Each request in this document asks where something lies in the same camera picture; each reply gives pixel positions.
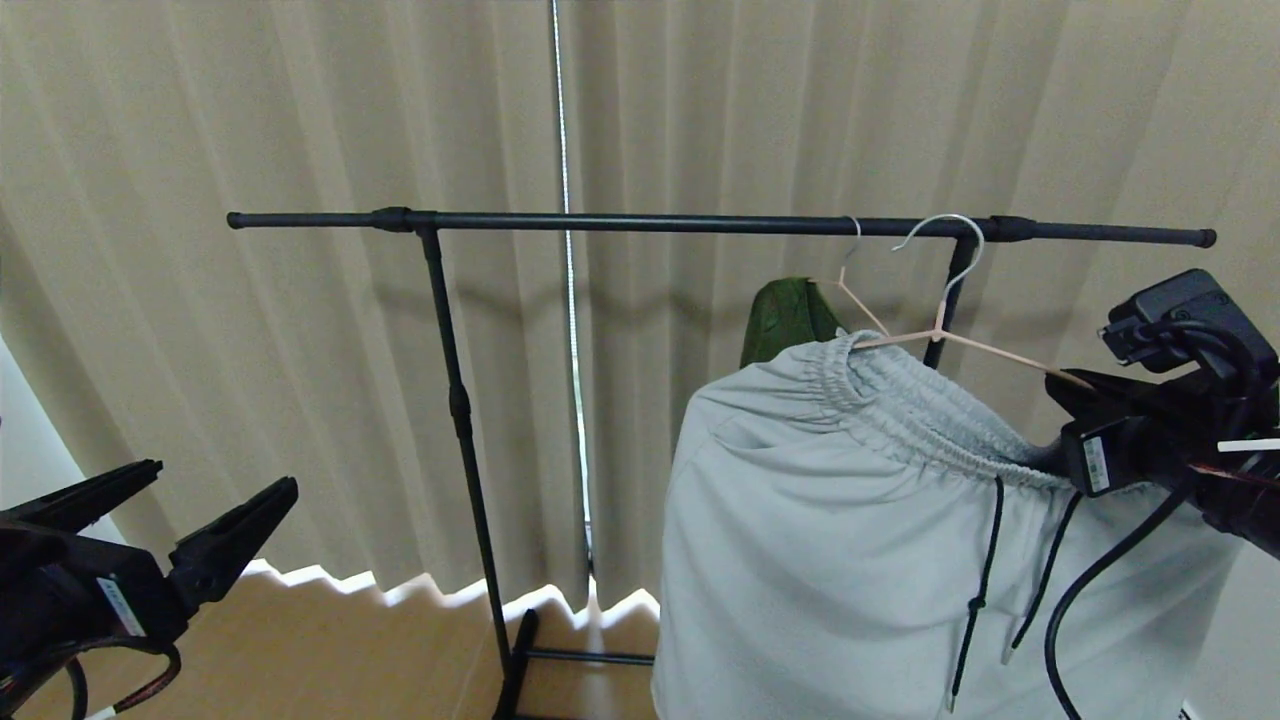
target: white wall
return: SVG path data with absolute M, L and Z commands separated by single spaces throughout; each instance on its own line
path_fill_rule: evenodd
M 54 424 L 0 340 L 0 507 L 10 507 L 83 480 Z M 110 518 L 82 534 L 123 543 Z
M 1188 702 L 1198 720 L 1280 717 L 1280 561 L 1247 547 L 1222 593 Z

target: curtain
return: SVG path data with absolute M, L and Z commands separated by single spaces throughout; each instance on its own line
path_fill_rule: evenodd
M 541 3 L 6 3 L 4 336 L 152 551 L 292 474 L 278 569 L 480 577 L 412 236 L 228 210 L 556 211 Z M 563 238 L 442 233 L 507 598 L 585 601 Z
M 577 211 L 924 217 L 1213 227 L 1217 247 L 987 249 L 955 329 L 1108 372 L 1106 311 L 1183 269 L 1276 327 L 1280 5 L 1266 1 L 566 3 Z M 924 329 L 951 242 L 576 233 L 600 603 L 655 589 L 684 406 L 736 369 L 751 297 L 849 284 Z M 824 290 L 850 327 L 869 327 Z M 1064 421 L 1036 373 L 961 347 L 942 372 L 1030 438 Z

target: hanger hook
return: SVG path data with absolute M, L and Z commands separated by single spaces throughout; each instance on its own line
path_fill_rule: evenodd
M 965 268 L 959 275 L 951 278 L 951 282 L 948 282 L 942 288 L 942 301 L 946 302 L 947 297 L 951 297 L 951 288 L 955 287 L 956 283 L 959 283 L 960 281 L 963 281 L 965 275 L 968 275 L 969 273 L 972 273 L 974 270 L 974 268 L 978 266 L 978 263 L 982 260 L 982 250 L 987 246 L 987 236 L 983 234 L 982 228 L 978 227 L 978 223 L 973 222 L 972 219 L 966 218 L 965 215 L 959 215 L 956 213 L 943 213 L 941 215 L 933 215 L 931 218 L 924 218 L 923 220 L 920 220 L 919 223 L 916 223 L 914 228 L 911 228 L 911 232 L 906 233 L 906 237 L 902 238 L 902 242 L 900 242 L 900 243 L 897 243 L 897 245 L 893 246 L 893 251 L 897 252 L 899 250 L 906 247 L 906 243 L 911 242 L 911 238 L 915 237 L 915 233 L 920 232 L 920 228 L 923 228 L 924 225 L 927 225 L 927 224 L 929 224 L 929 223 L 932 223 L 934 220 L 943 220 L 943 219 L 960 220 L 960 222 L 965 223 L 966 225 L 969 225 L 970 228 L 973 228 L 974 234 L 978 237 L 978 250 L 974 251 L 973 260 L 969 263 L 969 266 Z
M 858 240 L 863 237 L 863 224 L 858 222 L 858 218 L 849 219 L 854 222 L 854 229 L 858 231 L 858 234 L 854 236 L 854 242 L 849 246 L 849 252 L 845 252 L 845 261 L 841 263 L 841 266 L 849 264 L 849 259 L 854 255 L 854 251 L 858 250 Z

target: white label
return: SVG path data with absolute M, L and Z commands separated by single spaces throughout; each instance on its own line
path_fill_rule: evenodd
M 1107 454 L 1102 448 L 1102 437 L 1091 437 L 1084 441 L 1084 462 L 1089 469 L 1089 487 L 1093 492 L 1103 492 L 1111 487 L 1111 475 L 1107 473 Z
M 115 610 L 115 616 L 120 619 L 120 624 L 124 625 L 124 629 L 136 638 L 147 637 L 147 632 L 142 629 L 142 623 L 138 623 L 138 616 L 134 615 L 133 609 L 129 607 L 129 601 L 124 600 L 124 593 L 120 592 L 120 585 L 115 584 L 115 580 L 109 580 L 106 578 L 99 578 L 97 585 L 102 588 L 102 594 L 105 594 L 106 601 L 111 603 L 111 607 Z

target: elastic waistband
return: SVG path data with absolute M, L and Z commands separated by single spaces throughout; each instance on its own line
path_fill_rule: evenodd
M 899 346 L 864 350 L 881 338 L 859 331 L 823 343 L 820 384 L 827 404 L 856 425 L 882 433 L 882 450 L 911 462 L 1044 489 L 1071 489 L 1037 470 L 1053 454 L 1014 430 L 991 407 Z

